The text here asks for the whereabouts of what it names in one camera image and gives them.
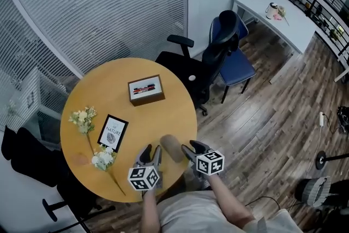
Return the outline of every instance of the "wooden floor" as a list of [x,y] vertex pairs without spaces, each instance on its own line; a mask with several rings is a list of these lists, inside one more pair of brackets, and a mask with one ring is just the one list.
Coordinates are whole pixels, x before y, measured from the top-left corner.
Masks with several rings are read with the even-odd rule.
[[[209,115],[197,111],[198,140],[219,149],[225,155],[224,182],[241,202],[247,204],[267,195],[283,208],[292,206],[294,189],[306,178],[319,140],[319,112],[326,113],[332,130],[337,127],[338,106],[349,104],[346,85],[334,83],[342,71],[331,51],[314,35],[306,53],[285,76],[271,85],[270,78],[290,55],[290,48],[262,24],[249,26],[249,36],[240,47],[254,65],[257,74],[244,94],[243,84],[232,87],[224,104],[220,104],[224,85],[217,78],[206,104]],[[320,150],[334,156],[348,152],[347,135],[321,130]],[[314,166],[308,177],[329,175],[332,181],[349,178],[348,159],[328,163],[320,172]],[[101,199],[112,213],[87,222],[93,232],[133,232],[140,220],[140,204],[121,204]],[[271,199],[251,205],[256,218],[271,217],[278,209]],[[311,224],[315,211],[311,207],[292,207],[291,216],[301,229]]]

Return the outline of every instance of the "round wooden table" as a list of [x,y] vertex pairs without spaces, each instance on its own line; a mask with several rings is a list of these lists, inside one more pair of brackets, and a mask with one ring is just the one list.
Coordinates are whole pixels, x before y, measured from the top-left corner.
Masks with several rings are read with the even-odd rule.
[[[165,100],[134,107],[129,101],[128,82],[160,74]],[[87,137],[77,126],[68,122],[72,112],[94,106],[97,116],[92,120],[95,128],[89,133],[92,147],[99,151],[99,134],[107,115],[129,122],[115,163],[110,167],[124,195],[110,174],[91,164],[92,151]],[[127,180],[139,151],[148,144],[152,153],[159,139],[174,135],[182,144],[196,140],[197,123],[194,105],[181,81],[167,68],[142,58],[122,58],[107,62],[90,71],[73,89],[65,104],[61,120],[61,145],[64,157],[75,177],[90,191],[117,202],[141,201],[141,193],[133,190]],[[172,186],[188,166],[187,159],[175,163],[163,149],[160,171],[163,188]]]

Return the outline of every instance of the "black picture frame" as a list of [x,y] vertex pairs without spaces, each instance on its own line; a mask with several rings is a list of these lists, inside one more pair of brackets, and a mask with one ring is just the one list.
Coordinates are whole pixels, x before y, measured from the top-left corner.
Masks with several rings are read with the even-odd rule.
[[122,140],[123,140],[123,138],[124,138],[124,135],[125,135],[125,132],[126,132],[126,129],[127,129],[127,126],[128,126],[129,123],[128,123],[127,121],[124,121],[124,120],[118,118],[118,117],[115,117],[115,116],[112,116],[112,115],[109,115],[109,114],[108,114],[108,115],[107,115],[107,118],[106,118],[106,120],[105,120],[105,122],[104,122],[104,124],[103,124],[102,131],[101,131],[101,133],[99,134],[98,141],[97,141],[98,144],[103,145],[104,147],[109,147],[109,146],[106,145],[106,144],[104,144],[104,143],[102,143],[100,140],[101,140],[101,138],[102,138],[103,132],[104,132],[104,130],[105,130],[105,127],[106,127],[106,125],[107,125],[107,123],[108,123],[109,118],[112,118],[113,120],[116,120],[116,121],[118,121],[118,122],[122,122],[122,123],[125,124],[125,126],[124,126],[124,128],[123,128],[123,130],[122,130],[122,132],[121,132],[121,135],[120,135],[118,144],[117,144],[116,148],[113,148],[113,150],[117,153],[117,152],[119,151],[121,142],[122,142]]

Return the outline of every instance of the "human arm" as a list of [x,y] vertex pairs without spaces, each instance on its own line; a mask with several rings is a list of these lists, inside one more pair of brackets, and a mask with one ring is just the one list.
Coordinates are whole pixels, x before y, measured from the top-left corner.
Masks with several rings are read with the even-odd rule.
[[255,219],[252,213],[230,192],[218,175],[207,176],[207,180],[222,213],[231,224],[242,229],[248,222]]
[[148,190],[143,197],[140,233],[160,232],[160,220],[155,200],[155,189]]

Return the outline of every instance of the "person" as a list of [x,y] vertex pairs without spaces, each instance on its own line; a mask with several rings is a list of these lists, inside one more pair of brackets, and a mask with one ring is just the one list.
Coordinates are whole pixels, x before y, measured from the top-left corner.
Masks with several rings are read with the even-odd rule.
[[217,175],[206,176],[212,190],[180,193],[157,205],[155,190],[145,192],[141,233],[301,233],[289,213],[279,210],[271,220],[256,220]]

